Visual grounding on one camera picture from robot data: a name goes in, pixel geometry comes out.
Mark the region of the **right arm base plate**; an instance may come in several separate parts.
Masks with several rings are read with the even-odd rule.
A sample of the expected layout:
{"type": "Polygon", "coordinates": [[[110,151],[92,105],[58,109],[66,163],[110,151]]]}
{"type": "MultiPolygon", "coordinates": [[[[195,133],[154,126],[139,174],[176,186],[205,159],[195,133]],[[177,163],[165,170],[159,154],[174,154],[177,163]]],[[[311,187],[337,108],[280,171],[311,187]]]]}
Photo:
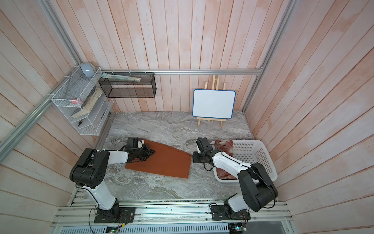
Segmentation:
{"type": "Polygon", "coordinates": [[[228,205],[218,205],[217,203],[211,203],[209,205],[211,211],[212,220],[250,220],[250,214],[248,210],[241,210],[238,212],[233,211],[228,205]]]}

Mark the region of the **red plaid skirt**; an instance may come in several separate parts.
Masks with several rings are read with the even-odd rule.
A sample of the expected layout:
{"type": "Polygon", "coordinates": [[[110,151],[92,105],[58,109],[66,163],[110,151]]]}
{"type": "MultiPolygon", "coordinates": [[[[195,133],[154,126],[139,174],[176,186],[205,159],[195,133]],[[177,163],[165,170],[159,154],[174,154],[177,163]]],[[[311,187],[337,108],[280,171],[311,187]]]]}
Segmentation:
{"type": "MultiPolygon", "coordinates": [[[[221,149],[225,153],[227,153],[229,156],[233,157],[233,141],[223,141],[223,140],[215,140],[214,141],[214,147],[216,149],[221,149]]],[[[227,171],[221,169],[221,168],[216,168],[216,173],[217,177],[220,180],[236,180],[236,178],[228,173],[227,171]]]]}

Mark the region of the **white plastic basket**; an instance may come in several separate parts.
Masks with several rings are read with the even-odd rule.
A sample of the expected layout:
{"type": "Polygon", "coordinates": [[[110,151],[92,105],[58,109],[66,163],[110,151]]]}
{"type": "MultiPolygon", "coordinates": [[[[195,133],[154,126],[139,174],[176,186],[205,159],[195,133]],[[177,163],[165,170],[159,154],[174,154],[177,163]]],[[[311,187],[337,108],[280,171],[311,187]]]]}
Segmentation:
{"type": "Polygon", "coordinates": [[[260,140],[232,140],[233,158],[248,164],[262,164],[272,181],[278,179],[274,163],[265,145],[260,140]]]}

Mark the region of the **grey computer mouse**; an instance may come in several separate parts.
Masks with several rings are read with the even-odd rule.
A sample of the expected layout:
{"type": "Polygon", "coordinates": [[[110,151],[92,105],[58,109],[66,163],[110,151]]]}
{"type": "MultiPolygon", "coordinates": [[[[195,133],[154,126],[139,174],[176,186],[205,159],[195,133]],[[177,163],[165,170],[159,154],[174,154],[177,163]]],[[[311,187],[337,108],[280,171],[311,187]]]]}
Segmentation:
{"type": "Polygon", "coordinates": [[[96,73],[95,67],[89,62],[81,63],[80,68],[85,77],[88,79],[91,79],[96,73]]]}

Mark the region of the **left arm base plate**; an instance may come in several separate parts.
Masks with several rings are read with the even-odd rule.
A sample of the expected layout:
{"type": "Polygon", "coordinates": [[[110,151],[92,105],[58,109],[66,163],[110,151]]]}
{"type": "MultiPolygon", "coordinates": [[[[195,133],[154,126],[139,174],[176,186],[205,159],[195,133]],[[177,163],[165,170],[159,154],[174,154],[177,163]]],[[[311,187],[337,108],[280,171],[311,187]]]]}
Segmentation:
{"type": "Polygon", "coordinates": [[[111,210],[97,210],[94,223],[132,223],[135,207],[114,207],[111,210]]]}

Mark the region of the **light green flat ruler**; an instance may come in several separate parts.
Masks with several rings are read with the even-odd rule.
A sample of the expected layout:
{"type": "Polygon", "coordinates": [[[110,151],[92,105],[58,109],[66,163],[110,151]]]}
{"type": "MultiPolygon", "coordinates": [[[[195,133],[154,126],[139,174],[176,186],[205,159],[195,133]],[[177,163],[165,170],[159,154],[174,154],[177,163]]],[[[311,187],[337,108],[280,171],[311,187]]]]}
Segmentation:
{"type": "Polygon", "coordinates": [[[112,80],[118,80],[118,81],[141,81],[141,78],[138,78],[138,77],[114,75],[114,74],[108,74],[108,73],[102,73],[101,77],[104,79],[112,79],[112,80]]]}

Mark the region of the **rust brown skirt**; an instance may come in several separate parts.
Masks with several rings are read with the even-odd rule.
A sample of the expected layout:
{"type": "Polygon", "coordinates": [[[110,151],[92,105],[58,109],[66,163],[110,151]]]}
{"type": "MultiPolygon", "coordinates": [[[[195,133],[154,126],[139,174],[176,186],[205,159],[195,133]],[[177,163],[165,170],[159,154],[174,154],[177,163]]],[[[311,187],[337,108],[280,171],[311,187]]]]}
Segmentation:
{"type": "Polygon", "coordinates": [[[145,144],[155,150],[155,154],[143,162],[127,163],[126,169],[162,176],[189,178],[191,154],[150,140],[145,140],[145,144]]]}

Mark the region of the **aluminium rail frame front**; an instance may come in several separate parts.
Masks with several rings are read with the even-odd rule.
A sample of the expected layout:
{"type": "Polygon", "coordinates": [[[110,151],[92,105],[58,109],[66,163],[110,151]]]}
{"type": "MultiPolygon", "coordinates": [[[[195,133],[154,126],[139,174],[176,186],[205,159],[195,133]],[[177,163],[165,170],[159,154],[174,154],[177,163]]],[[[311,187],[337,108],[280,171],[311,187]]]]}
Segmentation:
{"type": "Polygon", "coordinates": [[[244,210],[220,214],[222,200],[122,202],[124,214],[113,223],[99,217],[93,203],[74,203],[58,209],[51,229],[57,234],[192,234],[255,233],[255,228],[280,226],[285,234],[298,233],[284,202],[259,212],[244,210]]]}

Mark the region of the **worn book on shelf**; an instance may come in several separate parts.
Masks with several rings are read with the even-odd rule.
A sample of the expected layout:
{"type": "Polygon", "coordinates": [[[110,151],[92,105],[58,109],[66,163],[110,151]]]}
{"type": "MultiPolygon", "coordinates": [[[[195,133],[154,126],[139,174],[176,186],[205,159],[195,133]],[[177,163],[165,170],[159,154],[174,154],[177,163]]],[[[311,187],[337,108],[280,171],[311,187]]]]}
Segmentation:
{"type": "Polygon", "coordinates": [[[102,94],[103,94],[103,91],[100,88],[97,88],[95,86],[89,93],[88,97],[83,102],[82,106],[80,108],[77,108],[73,112],[72,118],[77,119],[82,116],[88,115],[92,111],[94,105],[96,104],[98,99],[102,96],[102,94]]]}

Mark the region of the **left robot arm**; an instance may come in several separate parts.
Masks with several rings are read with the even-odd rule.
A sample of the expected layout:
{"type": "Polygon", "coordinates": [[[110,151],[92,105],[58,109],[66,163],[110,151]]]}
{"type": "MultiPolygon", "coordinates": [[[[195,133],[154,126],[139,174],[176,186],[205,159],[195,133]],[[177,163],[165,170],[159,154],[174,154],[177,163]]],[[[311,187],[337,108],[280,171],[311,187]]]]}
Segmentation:
{"type": "Polygon", "coordinates": [[[105,184],[104,177],[108,165],[143,162],[155,154],[140,138],[128,138],[120,150],[97,150],[87,148],[73,166],[69,178],[76,187],[90,193],[98,209],[109,211],[115,206],[116,198],[105,184]]]}

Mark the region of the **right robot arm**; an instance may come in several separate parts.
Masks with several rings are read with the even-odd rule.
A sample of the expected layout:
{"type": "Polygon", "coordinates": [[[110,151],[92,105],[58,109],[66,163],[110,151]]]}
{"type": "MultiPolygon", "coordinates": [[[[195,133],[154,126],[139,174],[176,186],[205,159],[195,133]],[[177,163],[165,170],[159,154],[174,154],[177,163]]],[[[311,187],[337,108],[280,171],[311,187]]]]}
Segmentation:
{"type": "Polygon", "coordinates": [[[225,200],[220,211],[234,215],[242,210],[259,211],[278,197],[278,191],[262,164],[248,164],[229,156],[221,149],[214,149],[208,140],[199,137],[197,151],[193,160],[197,163],[210,164],[234,176],[240,185],[241,193],[225,200]]]}

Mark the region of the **wooden easel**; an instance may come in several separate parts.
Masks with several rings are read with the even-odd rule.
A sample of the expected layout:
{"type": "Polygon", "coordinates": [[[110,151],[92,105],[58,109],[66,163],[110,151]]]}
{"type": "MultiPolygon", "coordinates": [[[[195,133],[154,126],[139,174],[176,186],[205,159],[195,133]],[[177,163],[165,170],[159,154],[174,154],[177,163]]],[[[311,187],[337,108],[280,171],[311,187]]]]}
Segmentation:
{"type": "MultiPolygon", "coordinates": [[[[213,76],[212,78],[212,90],[218,90],[219,89],[219,83],[220,83],[220,78],[217,77],[216,75],[213,76]]],[[[220,128],[222,129],[225,119],[215,119],[215,118],[196,118],[198,120],[197,126],[199,127],[201,125],[201,121],[207,121],[207,122],[214,122],[214,121],[219,121],[220,122],[220,128]]]]}

